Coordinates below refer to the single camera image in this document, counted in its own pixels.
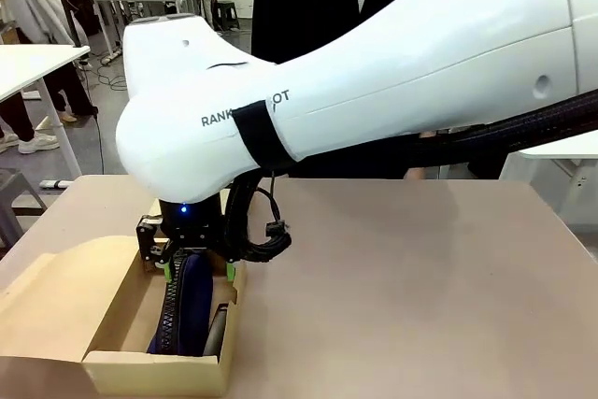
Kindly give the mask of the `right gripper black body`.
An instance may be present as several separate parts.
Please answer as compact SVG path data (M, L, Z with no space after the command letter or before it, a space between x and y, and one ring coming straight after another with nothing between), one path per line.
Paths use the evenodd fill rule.
M219 252L223 244L221 198L212 195L198 203L159 201L160 230L167 237L166 252L210 249Z

